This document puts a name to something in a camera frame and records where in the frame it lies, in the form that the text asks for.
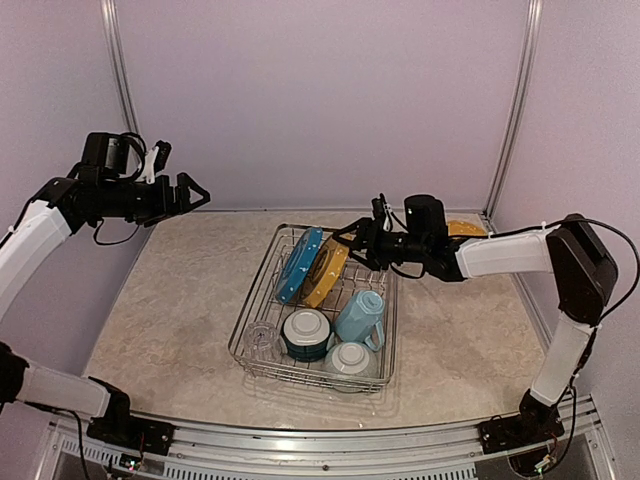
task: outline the marble countertop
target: marble countertop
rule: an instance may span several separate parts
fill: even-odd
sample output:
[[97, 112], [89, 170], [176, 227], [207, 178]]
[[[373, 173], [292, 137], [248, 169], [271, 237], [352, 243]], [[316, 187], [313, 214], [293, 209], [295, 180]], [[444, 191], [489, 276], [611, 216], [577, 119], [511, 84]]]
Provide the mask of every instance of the marble countertop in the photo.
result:
[[[378, 393], [254, 378], [235, 362], [227, 342], [276, 227], [341, 227], [360, 216], [194, 213], [160, 224], [85, 373], [127, 392], [134, 410], [238, 426], [389, 428], [516, 410], [543, 353], [504, 275], [400, 279], [396, 369]], [[480, 224], [475, 215], [449, 218]]]

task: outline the light blue mug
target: light blue mug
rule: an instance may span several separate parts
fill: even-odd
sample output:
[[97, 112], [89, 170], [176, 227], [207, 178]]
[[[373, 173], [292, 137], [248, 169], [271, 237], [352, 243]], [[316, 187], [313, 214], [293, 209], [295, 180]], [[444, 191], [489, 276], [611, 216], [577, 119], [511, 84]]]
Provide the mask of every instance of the light blue mug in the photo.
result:
[[[372, 290], [356, 293], [344, 307], [335, 323], [335, 330], [343, 342], [364, 343], [374, 352], [384, 345], [384, 300]], [[373, 331], [378, 344], [373, 343]]]

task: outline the dish rack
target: dish rack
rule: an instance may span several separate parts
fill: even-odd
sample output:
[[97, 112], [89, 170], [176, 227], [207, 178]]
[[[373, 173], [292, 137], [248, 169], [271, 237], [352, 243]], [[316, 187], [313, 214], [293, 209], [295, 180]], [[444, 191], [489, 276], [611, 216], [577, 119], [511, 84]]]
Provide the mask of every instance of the dish rack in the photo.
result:
[[[291, 251], [305, 230], [304, 225], [280, 225], [269, 244], [269, 248], [253, 280], [238, 321], [229, 340], [229, 352], [244, 370], [254, 376], [277, 378], [288, 382], [317, 387], [345, 387], [352, 391], [376, 392], [382, 389], [393, 375], [396, 356], [396, 323], [398, 294], [397, 277], [388, 272], [374, 272], [355, 260], [347, 260], [342, 275], [325, 300], [317, 307], [333, 322], [349, 299], [360, 290], [373, 290], [385, 300], [383, 318], [386, 341], [376, 352], [378, 371], [375, 378], [352, 377], [324, 372], [322, 360], [300, 362], [283, 355], [279, 362], [254, 360], [246, 354], [242, 336], [248, 325], [254, 322], [268, 322], [278, 331], [285, 319], [300, 308], [307, 308], [300, 298], [302, 288], [286, 305], [274, 297], [276, 283], [282, 268], [287, 263]], [[323, 240], [331, 236], [335, 229], [323, 228]]]

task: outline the lavender wall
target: lavender wall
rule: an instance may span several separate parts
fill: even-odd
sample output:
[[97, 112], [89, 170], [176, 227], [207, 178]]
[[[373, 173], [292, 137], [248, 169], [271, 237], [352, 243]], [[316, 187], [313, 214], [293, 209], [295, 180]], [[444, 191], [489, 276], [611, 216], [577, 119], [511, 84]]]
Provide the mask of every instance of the lavender wall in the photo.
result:
[[499, 156], [526, 0], [118, 3], [149, 138], [209, 208], [481, 209]]
[[[79, 160], [92, 130], [122, 131], [98, 0], [2, 2], [0, 228]], [[130, 226], [105, 227], [121, 238]], [[89, 231], [59, 248], [0, 323], [0, 340], [45, 365], [81, 373], [143, 240], [93, 245]], [[28, 478], [47, 416], [7, 405], [0, 416], [0, 478]]]
[[[640, 244], [640, 3], [545, 2], [540, 42], [515, 158], [497, 211], [501, 229], [578, 211], [618, 226]], [[603, 234], [621, 269], [625, 245]], [[549, 278], [528, 284], [551, 327]], [[640, 295], [612, 315], [583, 375], [611, 436], [622, 478], [640, 471]]]

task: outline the clear glass cup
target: clear glass cup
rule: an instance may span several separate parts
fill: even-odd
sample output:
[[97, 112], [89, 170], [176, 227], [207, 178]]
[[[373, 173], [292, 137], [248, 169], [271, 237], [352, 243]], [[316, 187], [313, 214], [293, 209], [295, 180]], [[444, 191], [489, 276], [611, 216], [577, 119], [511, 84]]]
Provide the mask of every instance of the clear glass cup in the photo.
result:
[[282, 342], [278, 329], [267, 322], [247, 326], [243, 335], [244, 348], [252, 360], [280, 363]]

